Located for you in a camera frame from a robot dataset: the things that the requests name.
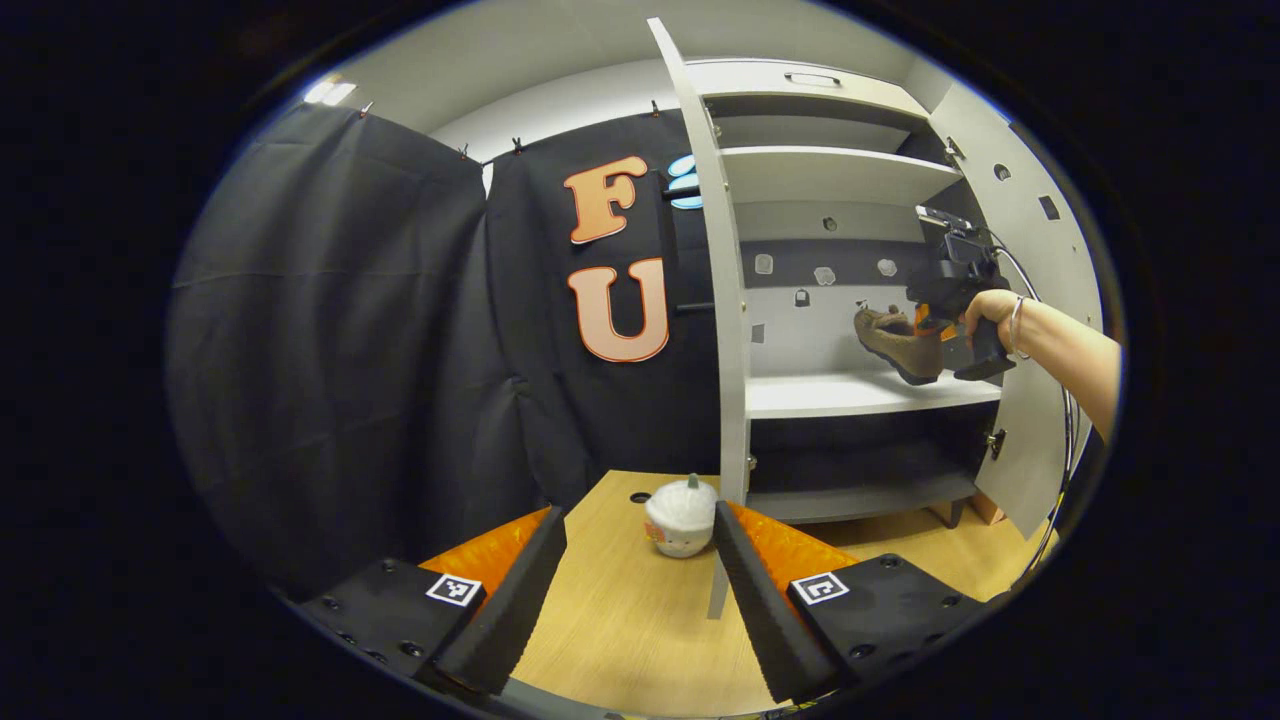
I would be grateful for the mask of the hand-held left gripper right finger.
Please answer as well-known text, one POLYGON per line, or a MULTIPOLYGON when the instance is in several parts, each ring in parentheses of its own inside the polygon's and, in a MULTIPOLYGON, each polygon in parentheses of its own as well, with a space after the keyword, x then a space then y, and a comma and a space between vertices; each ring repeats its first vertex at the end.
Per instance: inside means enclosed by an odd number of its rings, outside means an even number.
POLYGON ((777 702, 882 682, 984 607, 896 553, 855 559, 739 503, 716 505, 713 541, 777 702))

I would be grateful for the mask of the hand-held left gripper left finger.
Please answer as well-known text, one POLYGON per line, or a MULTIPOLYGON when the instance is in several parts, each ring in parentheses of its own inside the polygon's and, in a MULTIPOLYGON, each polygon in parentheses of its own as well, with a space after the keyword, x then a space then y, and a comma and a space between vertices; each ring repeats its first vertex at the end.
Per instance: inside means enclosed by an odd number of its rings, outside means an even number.
POLYGON ((421 564, 375 560, 298 610, 398 676, 460 698, 497 697, 566 548, 564 510, 552 505, 421 564))

